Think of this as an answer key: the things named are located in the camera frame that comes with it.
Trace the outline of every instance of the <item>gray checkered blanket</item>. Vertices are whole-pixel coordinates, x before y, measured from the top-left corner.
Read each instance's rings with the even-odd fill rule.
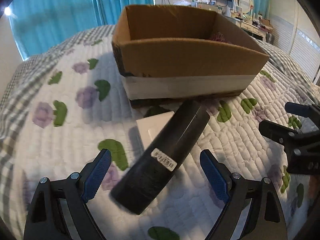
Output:
[[[31,56],[15,72],[0,103],[0,217],[15,236],[22,231],[16,211],[9,205],[15,144],[27,114],[29,103],[41,88],[47,74],[74,45],[90,44],[113,32],[113,25],[105,25],[80,32],[46,53]]]
[[[35,97],[47,74],[60,58],[81,43],[94,43],[111,35],[113,26],[106,25],[87,30],[67,39],[48,52],[30,57],[17,69],[0,103],[0,216],[15,236],[22,238],[22,230],[17,221],[17,211],[9,205],[12,175],[15,163],[15,145],[18,135],[29,112],[29,103]],[[314,103],[320,100],[319,87],[314,85],[301,68],[280,49],[257,41],[270,55],[269,62],[288,77],[288,83],[298,85]]]

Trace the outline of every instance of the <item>black cylindrical object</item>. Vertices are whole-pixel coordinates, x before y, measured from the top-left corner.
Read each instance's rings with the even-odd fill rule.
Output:
[[[130,211],[141,214],[183,163],[209,118],[204,106],[185,101],[114,186],[111,196]]]

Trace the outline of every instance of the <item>cardboard box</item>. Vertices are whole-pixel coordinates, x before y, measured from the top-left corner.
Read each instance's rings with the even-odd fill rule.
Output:
[[[231,44],[207,40],[214,32]],[[112,46],[128,98],[149,105],[239,95],[269,59],[222,15],[185,6],[125,7]]]

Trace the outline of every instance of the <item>round mirror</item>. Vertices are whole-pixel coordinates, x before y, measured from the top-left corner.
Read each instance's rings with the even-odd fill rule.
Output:
[[[236,5],[242,8],[243,13],[250,12],[250,6],[253,5],[252,0],[235,0]]]

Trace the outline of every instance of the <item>barcode label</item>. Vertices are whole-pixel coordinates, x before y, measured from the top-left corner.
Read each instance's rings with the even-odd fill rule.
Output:
[[[177,163],[171,159],[167,154],[163,153],[159,149],[155,148],[151,152],[151,157],[155,158],[159,163],[166,167],[169,171],[173,171],[177,166]]]

